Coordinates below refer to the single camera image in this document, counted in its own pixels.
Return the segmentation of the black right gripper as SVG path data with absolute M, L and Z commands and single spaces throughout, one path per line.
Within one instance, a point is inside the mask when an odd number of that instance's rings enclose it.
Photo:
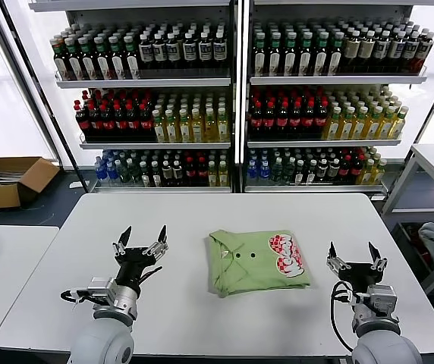
M 354 292 L 366 293 L 368 287 L 382 281 L 387 258 L 382 258 L 379 250 L 368 242 L 372 263 L 345 262 L 338 257 L 334 243 L 330 243 L 326 264 L 331 271 L 338 271 L 338 278 L 351 284 Z

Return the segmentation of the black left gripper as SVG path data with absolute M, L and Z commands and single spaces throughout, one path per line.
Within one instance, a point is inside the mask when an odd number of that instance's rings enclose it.
M 146 268 L 156 265 L 157 261 L 168 250 L 167 225 L 162 227 L 157 241 L 149 247 L 127 248 L 130 235 L 131 226 L 120 235 L 116 242 L 112 243 L 115 260 L 120 266 L 115 282 L 118 286 L 129 287 L 139 293 L 140 285 L 161 269 L 161 267 L 157 267 L 147 273 L 143 272 Z

